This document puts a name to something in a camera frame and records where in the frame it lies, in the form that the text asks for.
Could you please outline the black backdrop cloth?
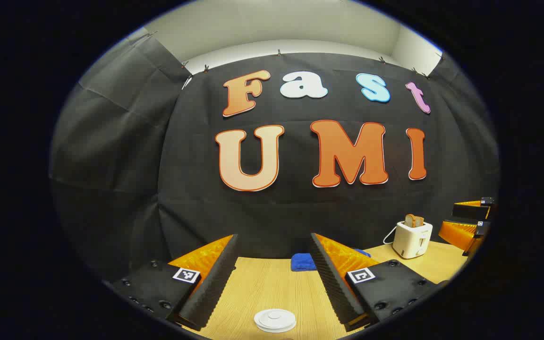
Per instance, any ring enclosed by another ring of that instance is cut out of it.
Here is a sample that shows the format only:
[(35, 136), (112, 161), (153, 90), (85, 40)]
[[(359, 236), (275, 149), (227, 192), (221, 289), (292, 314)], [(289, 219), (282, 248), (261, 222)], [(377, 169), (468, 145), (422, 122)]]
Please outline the black backdrop cloth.
[[(318, 188), (318, 120), (352, 141), (379, 123), (385, 183)], [(429, 77), (345, 54), (284, 53), (190, 74), (159, 41), (123, 42), (70, 91), (48, 174), (63, 228), (100, 278), (232, 234), (239, 256), (289, 258), (317, 232), (367, 249), (407, 213), (438, 228), (496, 196), (492, 119), (444, 55)]]

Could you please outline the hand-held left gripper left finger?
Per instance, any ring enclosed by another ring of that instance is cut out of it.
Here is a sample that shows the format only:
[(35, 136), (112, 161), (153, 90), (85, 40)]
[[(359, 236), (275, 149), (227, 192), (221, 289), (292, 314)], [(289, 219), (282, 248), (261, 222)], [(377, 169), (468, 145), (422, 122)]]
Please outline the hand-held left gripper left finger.
[(150, 260), (110, 287), (154, 318), (200, 331), (235, 269), (238, 245), (232, 234), (172, 261)]

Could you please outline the white toaster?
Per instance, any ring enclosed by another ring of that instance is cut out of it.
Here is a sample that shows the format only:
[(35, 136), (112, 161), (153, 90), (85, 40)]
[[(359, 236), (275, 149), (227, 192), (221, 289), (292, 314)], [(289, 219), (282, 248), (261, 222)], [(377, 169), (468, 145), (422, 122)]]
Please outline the white toaster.
[(422, 256), (430, 245), (433, 226), (424, 222), (419, 227), (408, 227), (403, 221), (397, 222), (391, 247), (402, 258), (409, 260)]

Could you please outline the blue towel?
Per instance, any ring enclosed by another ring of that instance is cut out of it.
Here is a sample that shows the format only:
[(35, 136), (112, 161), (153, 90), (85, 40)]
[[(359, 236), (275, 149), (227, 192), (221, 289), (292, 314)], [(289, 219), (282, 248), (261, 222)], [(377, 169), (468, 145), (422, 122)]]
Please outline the blue towel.
[(294, 272), (331, 270), (345, 275), (346, 272), (354, 271), (379, 264), (368, 253), (360, 249), (333, 250), (328, 252), (329, 260), (325, 257), (315, 258), (310, 253), (298, 253), (291, 257), (290, 267)]

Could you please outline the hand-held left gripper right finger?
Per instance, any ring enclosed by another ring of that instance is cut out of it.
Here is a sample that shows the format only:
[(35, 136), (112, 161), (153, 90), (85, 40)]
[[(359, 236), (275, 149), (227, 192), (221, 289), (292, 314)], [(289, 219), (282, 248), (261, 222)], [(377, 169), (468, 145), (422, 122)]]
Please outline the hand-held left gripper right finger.
[(346, 331), (369, 327), (410, 310), (444, 287), (399, 260), (379, 262), (311, 233), (310, 254), (331, 306)]

